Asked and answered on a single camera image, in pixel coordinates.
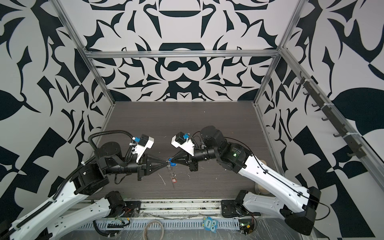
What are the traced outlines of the blue capped silver key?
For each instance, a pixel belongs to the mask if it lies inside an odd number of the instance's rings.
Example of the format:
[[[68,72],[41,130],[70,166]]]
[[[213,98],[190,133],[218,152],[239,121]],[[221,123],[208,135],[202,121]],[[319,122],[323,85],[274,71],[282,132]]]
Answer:
[[[173,163],[173,162],[172,162],[172,158],[169,158],[167,162],[168,162],[168,166],[169,166],[170,168],[175,167],[175,166],[177,165],[176,163]]]

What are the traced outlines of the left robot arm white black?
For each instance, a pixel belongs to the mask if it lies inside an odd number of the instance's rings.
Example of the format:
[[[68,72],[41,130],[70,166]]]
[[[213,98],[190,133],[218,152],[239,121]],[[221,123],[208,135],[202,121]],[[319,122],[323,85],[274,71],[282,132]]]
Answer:
[[[139,161],[125,160],[120,145],[108,142],[74,170],[52,197],[20,219],[12,223],[2,222],[1,239],[54,240],[85,223],[120,216],[126,203],[118,191],[111,191],[104,198],[74,213],[67,215],[66,211],[108,185],[109,174],[137,174],[138,180],[141,180],[143,176],[166,166],[166,161],[148,154],[142,155]]]

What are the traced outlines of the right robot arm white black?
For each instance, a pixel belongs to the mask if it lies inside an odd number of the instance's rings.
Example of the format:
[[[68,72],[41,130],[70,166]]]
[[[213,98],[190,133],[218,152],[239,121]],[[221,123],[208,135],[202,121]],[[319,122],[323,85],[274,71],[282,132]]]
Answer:
[[[309,236],[317,218],[318,206],[322,204],[321,191],[316,187],[306,188],[280,175],[264,164],[243,142],[225,137],[214,126],[204,127],[200,132],[201,143],[193,135],[179,132],[171,144],[180,148],[170,161],[198,171],[202,161],[215,160],[226,170],[239,174],[266,189],[270,196],[240,191],[236,204],[248,213],[274,216],[296,232]]]

